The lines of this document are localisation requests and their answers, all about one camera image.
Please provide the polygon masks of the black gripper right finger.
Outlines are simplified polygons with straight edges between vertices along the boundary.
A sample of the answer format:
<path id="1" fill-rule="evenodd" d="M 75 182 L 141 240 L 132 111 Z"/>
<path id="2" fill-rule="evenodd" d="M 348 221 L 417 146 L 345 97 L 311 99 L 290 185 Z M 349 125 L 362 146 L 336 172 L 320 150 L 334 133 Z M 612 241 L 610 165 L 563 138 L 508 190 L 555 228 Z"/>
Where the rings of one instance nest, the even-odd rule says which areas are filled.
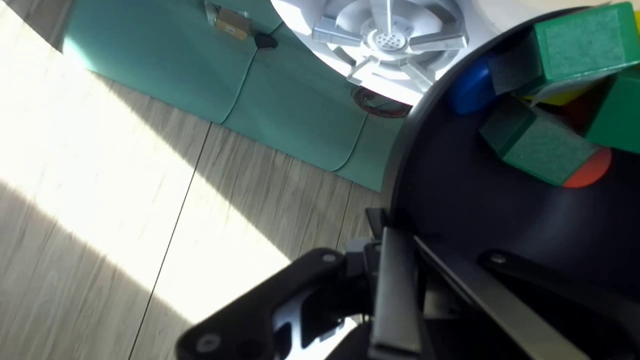
<path id="1" fill-rule="evenodd" d="M 480 263 L 569 333 L 589 340 L 640 340 L 638 302 L 579 283 L 512 251 L 483 251 Z"/>

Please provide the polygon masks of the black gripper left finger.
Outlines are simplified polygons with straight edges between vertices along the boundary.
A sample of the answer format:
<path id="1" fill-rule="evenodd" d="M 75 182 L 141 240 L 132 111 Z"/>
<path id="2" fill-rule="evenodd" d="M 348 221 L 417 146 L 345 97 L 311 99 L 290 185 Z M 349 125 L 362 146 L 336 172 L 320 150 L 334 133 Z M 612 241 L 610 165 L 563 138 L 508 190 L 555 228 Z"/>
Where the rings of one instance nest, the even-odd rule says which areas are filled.
<path id="1" fill-rule="evenodd" d="M 421 337 L 412 240 L 385 224 L 381 207 L 367 207 L 365 218 L 379 241 L 369 355 L 373 360 L 417 360 Z"/>

